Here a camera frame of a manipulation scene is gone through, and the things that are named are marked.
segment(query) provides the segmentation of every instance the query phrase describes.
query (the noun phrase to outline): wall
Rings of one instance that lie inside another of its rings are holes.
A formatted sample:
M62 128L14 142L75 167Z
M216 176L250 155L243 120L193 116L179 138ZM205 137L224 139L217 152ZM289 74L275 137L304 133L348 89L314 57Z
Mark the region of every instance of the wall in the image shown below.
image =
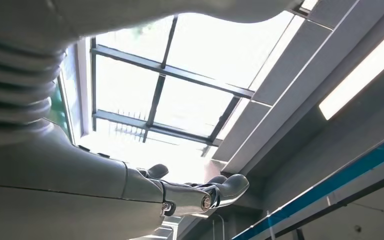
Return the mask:
M71 118L72 133L74 139L79 140L83 132L76 45L68 47L66 53L67 56L61 64L61 73L64 81L67 107Z
M305 240L384 240L384 188L304 225L302 232Z
M263 208L274 211L384 139L384 75L266 182Z

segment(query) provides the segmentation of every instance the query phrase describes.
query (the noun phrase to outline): blue stripe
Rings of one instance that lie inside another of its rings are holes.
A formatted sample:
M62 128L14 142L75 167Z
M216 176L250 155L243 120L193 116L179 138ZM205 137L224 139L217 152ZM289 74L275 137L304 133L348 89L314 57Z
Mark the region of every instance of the blue stripe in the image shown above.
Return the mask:
M302 196L293 200L281 210L274 212L270 216L270 224L274 226L280 223L299 210L339 189L343 185L349 183L350 181L356 179L357 177L379 166L382 163L384 163L384 142L350 165L336 172L331 177L325 179L323 182L316 185ZM269 221L268 218L265 218L255 226L234 237L233 240L249 240L267 229L269 229Z

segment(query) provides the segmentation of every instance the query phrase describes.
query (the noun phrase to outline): fluorescent light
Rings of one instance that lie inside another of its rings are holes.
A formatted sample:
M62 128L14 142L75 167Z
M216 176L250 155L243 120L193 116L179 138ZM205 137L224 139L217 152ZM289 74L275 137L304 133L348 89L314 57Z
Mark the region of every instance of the fluorescent light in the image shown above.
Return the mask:
M384 70L384 40L320 103L326 120Z
M208 218L208 216L207 215L204 215L204 214L192 214L192 216L194 216L194 217L198 217L198 218L202 218L202 219L207 219Z
M146 235L146 236L143 236L143 238L148 238L148 239L167 239L168 237L166 237L166 236L157 236L157 235Z
M302 3L301 8L311 11L318 1L319 0L305 0L304 3Z

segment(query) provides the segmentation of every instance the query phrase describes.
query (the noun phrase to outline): silver bolt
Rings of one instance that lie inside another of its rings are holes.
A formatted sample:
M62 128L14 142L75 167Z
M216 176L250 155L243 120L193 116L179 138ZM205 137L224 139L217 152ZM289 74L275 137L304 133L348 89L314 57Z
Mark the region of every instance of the silver bolt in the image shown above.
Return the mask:
M202 210L206 211L206 210L208 210L210 207L211 207L211 199L210 199L210 197L205 196L205 197L202 199L202 205L201 205L201 208L202 208Z
M162 210L163 210L164 212L168 212L168 211L170 211L170 209L172 209L172 205L171 205L170 203L168 203L168 202L164 202L164 203L162 204Z

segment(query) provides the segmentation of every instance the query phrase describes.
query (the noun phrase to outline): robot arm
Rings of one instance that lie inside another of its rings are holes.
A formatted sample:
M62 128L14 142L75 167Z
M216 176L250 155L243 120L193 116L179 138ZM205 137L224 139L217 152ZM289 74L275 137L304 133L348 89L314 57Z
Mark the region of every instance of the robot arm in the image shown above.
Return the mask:
M70 144L43 119L64 50L84 36L197 12L259 22L294 0L0 0L0 239L131 239L164 216L237 200L242 175L173 184Z

